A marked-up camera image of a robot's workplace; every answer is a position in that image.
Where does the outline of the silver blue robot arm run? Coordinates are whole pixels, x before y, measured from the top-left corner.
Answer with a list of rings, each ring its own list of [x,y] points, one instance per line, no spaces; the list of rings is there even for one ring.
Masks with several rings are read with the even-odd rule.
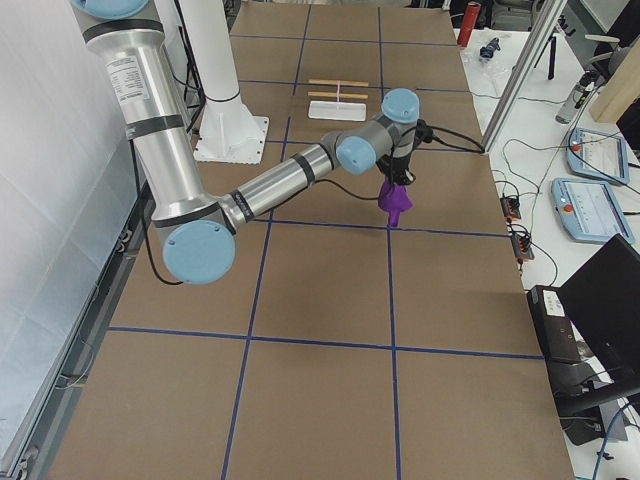
[[[169,272],[208,284],[232,267],[237,229],[342,168],[359,175],[378,164],[398,174],[415,147],[420,102],[407,89],[383,99],[361,128],[332,132],[224,196],[208,193],[200,159],[258,160],[268,121],[243,104],[224,10],[203,1],[181,6],[206,98],[203,138],[192,145],[167,58],[165,34],[151,1],[76,1],[85,44],[108,71],[156,203],[152,221]]]

